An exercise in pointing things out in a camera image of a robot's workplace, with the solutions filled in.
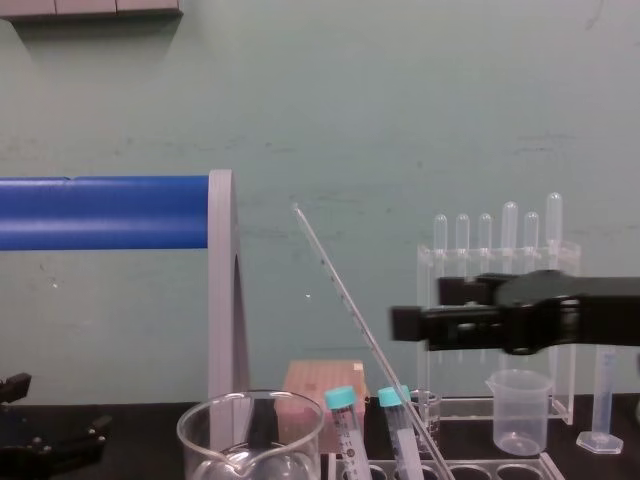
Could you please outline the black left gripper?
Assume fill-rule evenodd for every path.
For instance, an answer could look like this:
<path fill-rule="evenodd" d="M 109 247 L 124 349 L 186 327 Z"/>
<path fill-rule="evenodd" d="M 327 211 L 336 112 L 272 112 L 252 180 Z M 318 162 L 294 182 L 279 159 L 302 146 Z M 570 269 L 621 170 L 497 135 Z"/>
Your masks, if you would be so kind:
<path fill-rule="evenodd" d="M 11 404 L 28 395 L 32 376 L 19 373 L 0 381 L 0 403 Z M 29 435 L 29 446 L 1 448 L 2 479 L 50 479 L 98 463 L 110 434 L 112 417 L 70 424 Z"/>

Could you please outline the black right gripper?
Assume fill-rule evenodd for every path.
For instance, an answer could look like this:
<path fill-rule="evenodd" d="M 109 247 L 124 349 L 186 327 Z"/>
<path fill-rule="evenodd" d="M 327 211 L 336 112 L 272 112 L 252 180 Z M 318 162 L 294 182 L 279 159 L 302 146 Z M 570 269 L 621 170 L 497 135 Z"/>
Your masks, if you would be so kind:
<path fill-rule="evenodd" d="M 639 345 L 637 277 L 538 270 L 505 282 L 506 275 L 498 273 L 441 277 L 440 305 L 495 301 L 496 307 L 393 306 L 391 337 L 426 342 L 432 351 L 499 349 L 513 355 L 565 344 Z"/>

